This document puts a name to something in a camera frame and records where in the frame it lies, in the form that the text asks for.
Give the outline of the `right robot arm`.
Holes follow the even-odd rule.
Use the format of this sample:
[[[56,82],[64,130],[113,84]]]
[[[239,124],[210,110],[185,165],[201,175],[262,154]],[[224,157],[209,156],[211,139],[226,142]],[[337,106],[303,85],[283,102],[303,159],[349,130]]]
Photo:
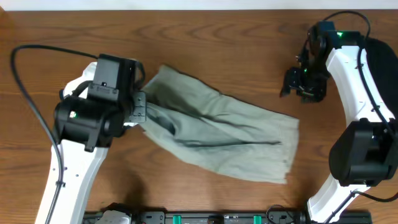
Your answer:
[[[397,170],[397,56],[385,43],[356,30],[337,30],[319,21],[308,31],[287,70],[280,95],[292,90],[305,102],[320,102],[333,79],[346,129],[330,150],[330,175],[308,199],[300,223],[370,223],[369,213],[347,206]]]

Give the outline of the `grey-green shorts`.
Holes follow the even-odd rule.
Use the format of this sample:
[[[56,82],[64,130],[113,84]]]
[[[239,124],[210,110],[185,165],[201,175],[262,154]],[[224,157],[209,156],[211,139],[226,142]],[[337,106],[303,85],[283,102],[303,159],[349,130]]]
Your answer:
[[[299,120],[224,95],[163,65],[143,88],[145,135],[180,160],[253,182],[286,183]]]

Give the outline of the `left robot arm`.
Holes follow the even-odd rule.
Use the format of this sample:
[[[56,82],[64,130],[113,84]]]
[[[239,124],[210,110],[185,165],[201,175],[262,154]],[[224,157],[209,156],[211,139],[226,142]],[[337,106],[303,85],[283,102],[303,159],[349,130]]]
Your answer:
[[[146,121],[143,65],[101,54],[67,83],[55,108],[49,176],[36,223],[81,223],[114,138]]]

